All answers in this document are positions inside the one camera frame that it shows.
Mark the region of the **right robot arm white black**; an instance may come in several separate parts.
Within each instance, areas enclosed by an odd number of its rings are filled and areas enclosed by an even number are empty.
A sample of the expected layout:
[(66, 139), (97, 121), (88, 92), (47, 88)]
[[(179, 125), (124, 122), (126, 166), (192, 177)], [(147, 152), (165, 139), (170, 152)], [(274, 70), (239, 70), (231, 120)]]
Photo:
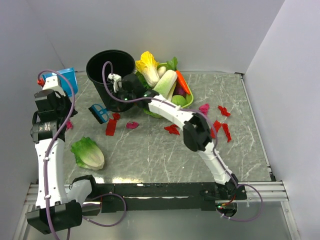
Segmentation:
[(114, 76), (112, 96), (120, 103), (136, 103), (139, 107), (158, 114), (177, 125), (183, 132), (183, 142), (196, 152), (213, 175), (221, 200), (245, 200), (245, 186), (223, 162), (216, 149), (217, 138), (212, 137), (213, 125), (198, 110), (185, 109), (167, 100), (158, 91), (147, 89), (135, 74), (124, 78)]

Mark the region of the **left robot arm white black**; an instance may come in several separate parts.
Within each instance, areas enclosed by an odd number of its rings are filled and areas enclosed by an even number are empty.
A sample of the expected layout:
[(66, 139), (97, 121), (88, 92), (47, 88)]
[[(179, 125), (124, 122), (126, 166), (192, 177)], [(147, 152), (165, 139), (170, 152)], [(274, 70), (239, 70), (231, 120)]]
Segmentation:
[(70, 190), (63, 180), (63, 155), (67, 117), (77, 114), (69, 97), (53, 89), (34, 95), (37, 111), (30, 135), (38, 159), (38, 194), (35, 210), (26, 214), (29, 225), (44, 235), (82, 223), (82, 204), (95, 200), (98, 185), (92, 175), (75, 178)]

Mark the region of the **blue hand brush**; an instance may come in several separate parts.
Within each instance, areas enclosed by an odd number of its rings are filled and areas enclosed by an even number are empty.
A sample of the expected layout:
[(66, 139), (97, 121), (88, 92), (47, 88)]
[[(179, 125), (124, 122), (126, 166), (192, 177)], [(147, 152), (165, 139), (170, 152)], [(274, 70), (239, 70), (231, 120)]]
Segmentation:
[(95, 103), (91, 105), (88, 110), (100, 124), (107, 123), (110, 119), (109, 111), (100, 104)]

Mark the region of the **wide red paper strip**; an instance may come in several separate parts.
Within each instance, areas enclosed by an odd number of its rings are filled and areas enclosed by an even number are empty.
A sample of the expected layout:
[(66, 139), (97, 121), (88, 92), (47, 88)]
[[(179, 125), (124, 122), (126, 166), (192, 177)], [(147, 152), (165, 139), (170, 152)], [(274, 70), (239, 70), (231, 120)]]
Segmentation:
[(211, 137), (213, 139), (216, 138), (216, 135), (215, 133), (217, 134), (220, 130), (220, 128), (222, 127), (222, 123), (219, 122), (218, 120), (216, 120), (214, 123), (213, 123), (213, 127), (210, 129), (210, 133), (211, 133)]

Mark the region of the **small red paper scrap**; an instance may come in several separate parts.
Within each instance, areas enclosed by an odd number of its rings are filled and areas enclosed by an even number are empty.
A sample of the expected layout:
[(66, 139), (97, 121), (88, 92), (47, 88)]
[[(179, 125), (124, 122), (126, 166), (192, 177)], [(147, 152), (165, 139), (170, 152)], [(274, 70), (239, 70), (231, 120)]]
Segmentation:
[(112, 114), (113, 120), (118, 121), (121, 118), (121, 115), (118, 112)]

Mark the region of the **pink paper scrap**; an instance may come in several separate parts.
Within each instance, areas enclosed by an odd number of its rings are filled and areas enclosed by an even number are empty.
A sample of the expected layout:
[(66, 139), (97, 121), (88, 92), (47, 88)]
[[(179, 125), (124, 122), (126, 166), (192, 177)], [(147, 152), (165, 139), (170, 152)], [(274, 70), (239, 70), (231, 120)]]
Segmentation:
[(70, 120), (68, 120), (67, 123), (66, 123), (66, 129), (67, 129), (67, 130), (72, 130), (73, 127), (74, 127), (74, 126), (73, 126), (72, 122), (71, 122)]
[(139, 123), (138, 122), (135, 122), (135, 121), (133, 121), (133, 122), (128, 122), (127, 124), (126, 124), (126, 128), (127, 129), (136, 129), (137, 127), (139, 126)]
[(201, 113), (203, 113), (205, 116), (208, 115), (209, 109), (210, 109), (210, 105), (208, 103), (205, 103), (198, 108), (198, 110)]

